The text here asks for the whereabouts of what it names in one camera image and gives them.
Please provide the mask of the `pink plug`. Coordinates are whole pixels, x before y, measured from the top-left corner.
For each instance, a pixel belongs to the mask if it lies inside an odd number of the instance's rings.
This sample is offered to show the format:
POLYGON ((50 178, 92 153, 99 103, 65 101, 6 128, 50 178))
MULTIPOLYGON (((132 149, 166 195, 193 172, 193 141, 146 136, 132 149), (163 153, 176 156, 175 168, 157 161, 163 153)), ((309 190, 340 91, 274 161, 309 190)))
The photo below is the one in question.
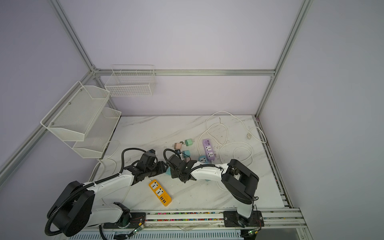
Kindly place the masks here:
POLYGON ((175 150, 181 150, 181 149, 182 149, 182 146, 183 146, 182 143, 174 143, 174 149, 175 149, 175 150))

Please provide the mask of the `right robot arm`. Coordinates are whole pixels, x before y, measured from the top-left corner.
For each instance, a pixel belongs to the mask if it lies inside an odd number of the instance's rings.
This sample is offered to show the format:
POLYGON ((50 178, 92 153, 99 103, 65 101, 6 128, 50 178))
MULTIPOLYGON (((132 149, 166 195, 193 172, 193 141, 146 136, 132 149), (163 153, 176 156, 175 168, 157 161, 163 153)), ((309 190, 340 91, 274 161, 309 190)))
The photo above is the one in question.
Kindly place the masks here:
POLYGON ((207 180, 221 182, 225 189, 238 201, 234 215, 234 224, 245 228, 251 225, 252 221, 259 219, 255 211, 255 196, 260 178, 248 167, 236 159, 230 160, 228 164, 203 164, 190 160, 185 162, 176 150, 165 149, 163 157, 171 168, 171 177, 181 182, 207 180))

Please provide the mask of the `orange power strip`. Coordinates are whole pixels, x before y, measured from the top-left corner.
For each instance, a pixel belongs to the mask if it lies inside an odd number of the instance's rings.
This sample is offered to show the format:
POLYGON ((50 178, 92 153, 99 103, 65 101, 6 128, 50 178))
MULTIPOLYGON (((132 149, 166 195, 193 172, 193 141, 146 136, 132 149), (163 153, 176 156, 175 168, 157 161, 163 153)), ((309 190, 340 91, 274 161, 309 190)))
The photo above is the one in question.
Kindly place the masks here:
POLYGON ((164 207, 167 207, 172 202, 172 198, 170 197, 170 195, 166 192, 166 190, 160 185, 157 180, 152 180, 149 183, 149 187, 164 207))

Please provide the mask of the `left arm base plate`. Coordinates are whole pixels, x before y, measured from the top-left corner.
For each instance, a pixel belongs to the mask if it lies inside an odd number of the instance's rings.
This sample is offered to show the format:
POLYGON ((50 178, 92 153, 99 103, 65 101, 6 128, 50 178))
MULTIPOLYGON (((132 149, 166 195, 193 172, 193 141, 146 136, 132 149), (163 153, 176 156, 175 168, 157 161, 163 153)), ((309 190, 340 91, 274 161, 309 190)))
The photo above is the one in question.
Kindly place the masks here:
POLYGON ((146 220, 146 213, 144 212, 131 212, 123 214, 116 223, 103 224, 104 229, 136 229, 140 224, 144 224, 146 220))

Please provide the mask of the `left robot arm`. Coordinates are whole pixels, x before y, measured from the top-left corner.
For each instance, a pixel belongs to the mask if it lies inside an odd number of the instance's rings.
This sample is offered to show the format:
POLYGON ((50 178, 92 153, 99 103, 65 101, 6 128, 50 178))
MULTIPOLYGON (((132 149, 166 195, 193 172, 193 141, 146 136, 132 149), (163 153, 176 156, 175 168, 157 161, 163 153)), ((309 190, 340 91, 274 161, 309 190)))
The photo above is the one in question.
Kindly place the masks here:
POLYGON ((132 216, 117 192, 145 178, 164 174, 168 165, 158 160, 155 150, 141 150, 141 158, 126 166, 125 153, 131 150, 122 151, 121 168, 116 174, 94 182, 69 183, 47 214, 45 234, 72 237, 86 227, 114 224, 126 228, 141 223, 143 219, 132 216))

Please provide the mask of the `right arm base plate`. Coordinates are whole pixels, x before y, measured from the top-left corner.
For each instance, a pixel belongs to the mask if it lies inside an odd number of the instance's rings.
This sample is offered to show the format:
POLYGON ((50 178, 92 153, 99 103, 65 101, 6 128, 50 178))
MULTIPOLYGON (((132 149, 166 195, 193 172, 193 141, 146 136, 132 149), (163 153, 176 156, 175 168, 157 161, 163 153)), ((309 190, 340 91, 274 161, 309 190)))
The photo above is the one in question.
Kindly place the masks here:
POLYGON ((249 218, 245 218, 237 213, 237 211, 224 211, 224 225, 225 227, 264 227, 264 218, 261 211, 252 211, 249 218))

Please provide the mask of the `blue power strip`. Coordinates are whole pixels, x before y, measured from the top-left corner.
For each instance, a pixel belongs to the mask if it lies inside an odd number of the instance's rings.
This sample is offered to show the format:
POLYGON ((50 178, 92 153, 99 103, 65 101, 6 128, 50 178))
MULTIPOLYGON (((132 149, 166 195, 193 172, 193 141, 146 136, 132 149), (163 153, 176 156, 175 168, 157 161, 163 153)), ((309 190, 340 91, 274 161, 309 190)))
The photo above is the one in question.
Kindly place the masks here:
POLYGON ((203 164, 209 164, 210 163, 210 161, 207 159, 207 157, 205 155, 200 156, 198 160, 199 160, 199 162, 201 162, 203 164))

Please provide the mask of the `purple power strip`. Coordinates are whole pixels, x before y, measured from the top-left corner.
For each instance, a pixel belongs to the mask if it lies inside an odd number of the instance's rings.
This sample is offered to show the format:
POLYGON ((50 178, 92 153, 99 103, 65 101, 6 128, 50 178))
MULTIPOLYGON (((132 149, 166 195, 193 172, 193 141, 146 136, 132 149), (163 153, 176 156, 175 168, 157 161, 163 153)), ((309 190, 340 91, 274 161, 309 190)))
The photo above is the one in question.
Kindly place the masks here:
POLYGON ((207 160, 209 162, 213 162, 215 160, 215 152, 211 145, 211 141, 209 139, 203 139, 203 147, 205 150, 207 160))

